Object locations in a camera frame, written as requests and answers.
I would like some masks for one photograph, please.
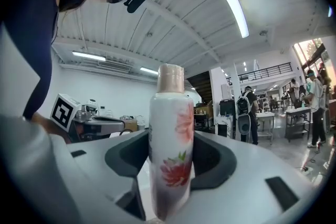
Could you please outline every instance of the fluorescent light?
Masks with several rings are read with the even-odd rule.
[[[152,73],[152,74],[155,74],[155,75],[159,74],[159,72],[157,72],[157,71],[154,71],[154,70],[151,70],[151,69],[147,69],[147,68],[144,68],[144,67],[140,68],[140,70],[146,71],[146,72],[149,72],[149,73]]]
[[[87,54],[86,52],[73,51],[72,54],[75,56],[79,56],[79,57],[90,58],[90,59],[95,59],[99,61],[106,61],[106,58],[103,56]]]
[[[242,10],[242,6],[239,3],[239,0],[226,0],[228,2],[228,4],[230,5],[230,8],[233,12],[233,14],[235,15],[240,33],[241,33],[241,37],[248,37],[249,33],[248,33],[248,28],[247,28],[247,24],[246,24],[246,19]]]
[[[328,17],[332,15],[332,8],[329,6]]]

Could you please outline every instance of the flower print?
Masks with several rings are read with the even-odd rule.
[[[184,143],[194,139],[194,107],[192,103],[188,104],[186,111],[181,110],[177,114],[175,131]]]
[[[168,187],[184,186],[190,178],[192,160],[184,162],[186,152],[179,154],[178,158],[164,160],[164,165],[160,166],[162,178]]]

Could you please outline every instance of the bottle cap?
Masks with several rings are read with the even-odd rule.
[[[157,92],[184,93],[183,67],[164,63],[159,67]]]

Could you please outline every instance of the black pants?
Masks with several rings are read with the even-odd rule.
[[[254,116],[250,116],[250,121],[251,121],[251,136],[253,140],[253,144],[258,145],[258,126],[257,126],[257,120]],[[246,137],[247,135],[242,135],[241,136],[241,141],[246,142]]]
[[[313,138],[311,140],[312,145],[316,145],[319,138],[321,141],[325,141],[326,135],[324,134],[323,128],[323,109],[318,109],[318,111],[313,113]]]

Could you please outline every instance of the railing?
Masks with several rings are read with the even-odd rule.
[[[288,62],[288,63],[283,63],[278,66],[268,67],[265,69],[260,69],[260,70],[252,71],[249,73],[240,74],[238,75],[238,78],[239,78],[239,82],[243,83],[243,82],[253,81],[257,79],[268,78],[268,77],[272,77],[275,75],[280,75],[280,74],[284,74],[284,73],[292,72],[292,71],[293,71],[292,66],[290,65],[290,62]],[[231,77],[226,78],[226,80],[229,83],[229,85],[232,85]]]

